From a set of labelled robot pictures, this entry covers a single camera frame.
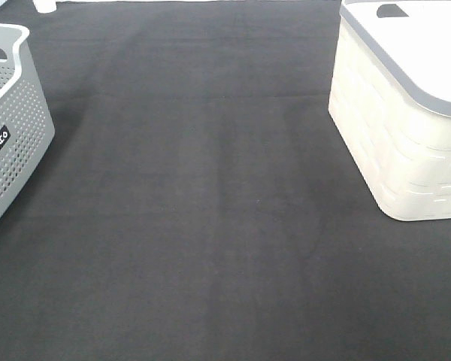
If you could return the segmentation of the black table cloth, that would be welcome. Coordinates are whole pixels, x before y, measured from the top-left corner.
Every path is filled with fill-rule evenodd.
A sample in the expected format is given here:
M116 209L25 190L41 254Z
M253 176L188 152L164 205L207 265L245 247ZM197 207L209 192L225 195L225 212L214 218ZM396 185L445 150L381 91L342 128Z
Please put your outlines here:
M0 7L56 129L0 360L451 360L451 220L387 217L328 114L339 7Z

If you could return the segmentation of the white basket with grey rim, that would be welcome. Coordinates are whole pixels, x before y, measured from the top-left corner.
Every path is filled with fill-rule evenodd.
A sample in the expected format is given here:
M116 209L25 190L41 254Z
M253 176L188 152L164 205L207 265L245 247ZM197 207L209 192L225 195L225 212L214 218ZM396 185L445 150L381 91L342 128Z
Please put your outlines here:
M328 111L379 209L451 218L451 1L344 1Z

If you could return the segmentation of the grey perforated plastic basket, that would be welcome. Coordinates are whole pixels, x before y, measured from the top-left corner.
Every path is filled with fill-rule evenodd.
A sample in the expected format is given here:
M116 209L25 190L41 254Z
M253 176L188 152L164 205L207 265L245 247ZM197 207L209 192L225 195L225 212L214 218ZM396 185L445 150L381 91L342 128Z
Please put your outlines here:
M0 218L55 135L25 26L0 23Z

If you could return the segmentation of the white object at table edge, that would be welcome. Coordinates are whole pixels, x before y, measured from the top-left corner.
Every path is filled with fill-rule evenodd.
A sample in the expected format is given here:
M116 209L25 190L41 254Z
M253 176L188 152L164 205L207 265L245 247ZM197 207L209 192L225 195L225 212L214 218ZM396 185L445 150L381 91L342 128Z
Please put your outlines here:
M56 0L33 0L35 9L40 14L50 14L56 11Z

